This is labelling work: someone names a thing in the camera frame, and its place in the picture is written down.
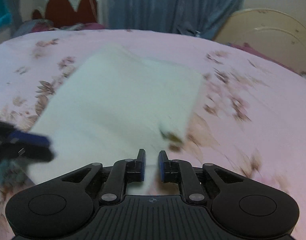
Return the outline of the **cream knitted sweater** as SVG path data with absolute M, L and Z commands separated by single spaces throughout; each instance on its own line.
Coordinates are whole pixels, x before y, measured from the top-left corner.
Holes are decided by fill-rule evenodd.
M 202 75 L 180 64 L 145 59 L 121 46 L 105 46 L 56 91 L 33 132 L 52 142 L 54 159 L 28 166 L 36 184 L 91 163 L 111 166 L 146 152 L 145 181 L 128 188 L 146 194 L 157 158 L 172 139 L 181 145 Z

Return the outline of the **magenta pillow by red headboard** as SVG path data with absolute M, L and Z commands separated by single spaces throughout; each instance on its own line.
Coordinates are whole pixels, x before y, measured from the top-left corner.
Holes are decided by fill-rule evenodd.
M 84 23 L 82 24 L 80 30 L 102 30 L 105 26 L 99 23 Z

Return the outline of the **cream round headboard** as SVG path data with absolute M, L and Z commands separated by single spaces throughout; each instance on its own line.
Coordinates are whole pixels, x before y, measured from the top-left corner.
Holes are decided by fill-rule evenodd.
M 237 11 L 214 41 L 250 49 L 298 74 L 306 73 L 306 26 L 284 12 L 265 8 Z

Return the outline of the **pile of clothes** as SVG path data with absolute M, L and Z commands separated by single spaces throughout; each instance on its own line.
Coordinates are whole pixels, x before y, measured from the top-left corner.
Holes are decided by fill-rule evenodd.
M 20 27 L 14 32 L 12 38 L 23 36 L 29 33 L 37 33 L 43 31 L 55 31 L 55 30 L 68 30 L 75 31 L 81 30 L 84 27 L 84 24 L 78 23 L 74 25 L 64 26 L 64 27 L 54 27 L 53 22 L 49 20 L 30 20 L 22 23 Z

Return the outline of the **pink floral bed sheet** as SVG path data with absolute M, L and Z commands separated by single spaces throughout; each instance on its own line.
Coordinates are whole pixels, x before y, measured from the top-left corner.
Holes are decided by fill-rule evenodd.
M 45 31 L 0 44 L 0 121 L 33 132 L 50 99 L 105 46 L 192 68 L 203 78 L 186 137 L 164 150 L 200 167 L 214 163 L 289 194 L 299 205 L 295 239 L 306 239 L 306 79 L 216 42 L 140 30 Z M 0 166 L 0 239 L 13 238 L 7 201 L 36 185 L 26 160 Z M 146 194 L 176 192 L 156 170 Z

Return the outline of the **blue grey curtain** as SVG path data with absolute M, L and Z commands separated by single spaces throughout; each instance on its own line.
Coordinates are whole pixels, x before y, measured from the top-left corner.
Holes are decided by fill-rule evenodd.
M 213 39 L 244 0 L 109 0 L 111 29 Z

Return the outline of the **red heart-shaped headboard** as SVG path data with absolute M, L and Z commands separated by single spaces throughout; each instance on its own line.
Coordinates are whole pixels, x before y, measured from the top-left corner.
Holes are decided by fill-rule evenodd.
M 78 23 L 104 25 L 102 0 L 45 0 L 31 14 L 32 20 L 49 20 L 56 28 Z

